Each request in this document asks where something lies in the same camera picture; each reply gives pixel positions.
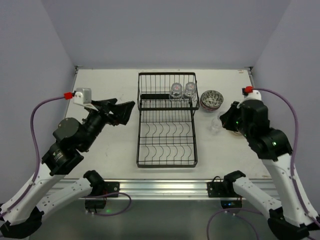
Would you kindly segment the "black floral patterned bowl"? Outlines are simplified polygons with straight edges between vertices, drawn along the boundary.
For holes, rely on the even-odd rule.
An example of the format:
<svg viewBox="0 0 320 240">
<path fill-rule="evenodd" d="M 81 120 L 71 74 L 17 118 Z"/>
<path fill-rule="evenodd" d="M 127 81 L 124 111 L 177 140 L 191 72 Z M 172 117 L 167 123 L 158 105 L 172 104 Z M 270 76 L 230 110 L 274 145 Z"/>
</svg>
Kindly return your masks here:
<svg viewBox="0 0 320 240">
<path fill-rule="evenodd" d="M 223 95 L 216 90 L 207 90 L 200 97 L 202 103 L 210 108 L 219 108 L 224 102 Z"/>
</svg>

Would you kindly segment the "brown textured bowl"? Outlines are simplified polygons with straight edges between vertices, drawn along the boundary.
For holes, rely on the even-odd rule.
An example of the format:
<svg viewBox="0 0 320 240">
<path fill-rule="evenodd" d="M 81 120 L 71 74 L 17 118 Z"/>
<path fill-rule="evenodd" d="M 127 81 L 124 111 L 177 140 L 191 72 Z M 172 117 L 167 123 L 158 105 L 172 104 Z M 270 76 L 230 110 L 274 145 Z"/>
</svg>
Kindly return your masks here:
<svg viewBox="0 0 320 240">
<path fill-rule="evenodd" d="M 236 137 L 243 137 L 243 135 L 238 131 L 231 131 L 231 134 L 233 134 Z"/>
</svg>

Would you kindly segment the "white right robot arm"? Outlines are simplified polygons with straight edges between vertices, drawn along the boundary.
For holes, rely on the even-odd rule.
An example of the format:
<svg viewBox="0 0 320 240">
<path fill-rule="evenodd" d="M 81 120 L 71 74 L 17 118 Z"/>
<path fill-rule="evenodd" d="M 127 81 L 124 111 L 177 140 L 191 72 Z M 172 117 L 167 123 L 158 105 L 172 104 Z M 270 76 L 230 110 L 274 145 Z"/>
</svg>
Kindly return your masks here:
<svg viewBox="0 0 320 240">
<path fill-rule="evenodd" d="M 240 132 L 266 167 L 279 196 L 272 198 L 237 170 L 224 176 L 228 193 L 247 199 L 266 219 L 279 240 L 302 240 L 320 229 L 320 216 L 310 204 L 292 162 L 294 153 L 284 132 L 270 127 L 268 108 L 261 100 L 233 102 L 220 116 L 222 127 Z"/>
</svg>

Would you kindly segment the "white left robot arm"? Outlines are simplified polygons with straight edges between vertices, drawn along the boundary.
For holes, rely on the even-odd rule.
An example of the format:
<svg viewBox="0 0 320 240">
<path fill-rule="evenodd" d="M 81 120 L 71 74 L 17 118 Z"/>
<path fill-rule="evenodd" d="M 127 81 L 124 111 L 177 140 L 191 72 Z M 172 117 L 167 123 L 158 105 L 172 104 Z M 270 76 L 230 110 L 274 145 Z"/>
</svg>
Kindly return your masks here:
<svg viewBox="0 0 320 240">
<path fill-rule="evenodd" d="M 87 171 L 72 185 L 47 195 L 47 192 L 66 177 L 83 159 L 106 125 L 126 125 L 130 120 L 134 101 L 117 103 L 107 100 L 74 100 L 74 104 L 88 111 L 79 122 L 73 117 L 63 119 L 53 132 L 55 143 L 43 157 L 31 179 L 9 201 L 0 206 L 1 237 L 24 239 L 36 232 L 43 221 L 55 211 L 78 198 L 105 198 L 104 179 L 95 171 Z"/>
</svg>

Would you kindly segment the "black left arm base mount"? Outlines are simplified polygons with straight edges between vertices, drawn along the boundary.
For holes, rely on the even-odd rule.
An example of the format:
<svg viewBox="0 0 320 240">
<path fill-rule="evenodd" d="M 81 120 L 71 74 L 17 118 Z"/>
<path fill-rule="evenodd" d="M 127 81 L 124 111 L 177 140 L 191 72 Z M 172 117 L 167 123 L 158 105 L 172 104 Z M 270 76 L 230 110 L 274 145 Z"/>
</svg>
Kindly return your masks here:
<svg viewBox="0 0 320 240">
<path fill-rule="evenodd" d="M 119 181 L 105 181 L 103 185 L 96 186 L 92 189 L 89 197 L 102 196 L 110 193 L 114 193 L 110 198 L 117 198 L 119 196 L 120 182 Z M 88 198 L 84 201 L 84 208 L 88 212 L 98 213 L 98 211 L 104 209 L 107 205 L 108 197 L 102 199 Z"/>
</svg>

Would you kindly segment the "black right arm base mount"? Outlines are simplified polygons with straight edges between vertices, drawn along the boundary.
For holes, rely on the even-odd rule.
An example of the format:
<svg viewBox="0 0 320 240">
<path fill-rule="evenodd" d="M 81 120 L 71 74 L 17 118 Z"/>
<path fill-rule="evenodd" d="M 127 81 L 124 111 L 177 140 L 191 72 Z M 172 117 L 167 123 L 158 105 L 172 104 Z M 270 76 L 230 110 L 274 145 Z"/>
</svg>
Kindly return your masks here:
<svg viewBox="0 0 320 240">
<path fill-rule="evenodd" d="M 238 174 L 229 173 L 223 178 L 215 176 L 206 183 L 209 198 L 220 199 L 223 209 L 240 209 L 243 207 L 242 197 L 233 188 L 233 183 L 239 177 Z"/>
</svg>

